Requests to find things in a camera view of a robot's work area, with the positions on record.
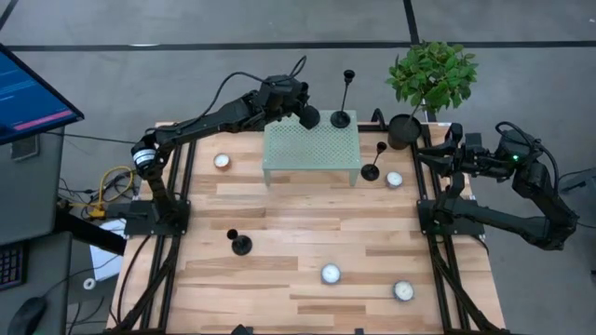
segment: green perforated tray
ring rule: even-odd
[[[335,111],[320,111],[320,122],[310,130],[296,115],[264,129],[263,170],[360,169],[356,111],[345,111],[352,122],[338,129],[330,121]]]

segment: keyboard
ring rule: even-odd
[[[24,242],[0,246],[0,291],[25,283],[26,261]]]

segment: computer mouse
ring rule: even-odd
[[[12,317],[10,325],[8,325],[8,335],[33,335],[45,311],[46,299],[44,297],[27,300]]]

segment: green leaves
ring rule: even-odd
[[[397,101],[410,98],[412,107],[425,100],[424,108],[436,113],[442,107],[457,108],[471,96],[470,84],[476,82],[476,55],[464,53],[461,45],[444,42],[415,45],[407,57],[395,58],[386,83],[395,89]]]

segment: table leg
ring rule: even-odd
[[[59,210],[56,212],[55,224],[55,233],[70,232],[75,239],[81,242],[89,243],[116,255],[124,255],[127,240],[118,234],[103,230],[94,224]]]
[[[271,171],[264,169],[263,175],[264,175],[264,184],[268,187],[271,184]]]
[[[360,170],[351,169],[350,170],[350,186],[356,186],[356,181],[358,180],[358,175],[360,174]]]

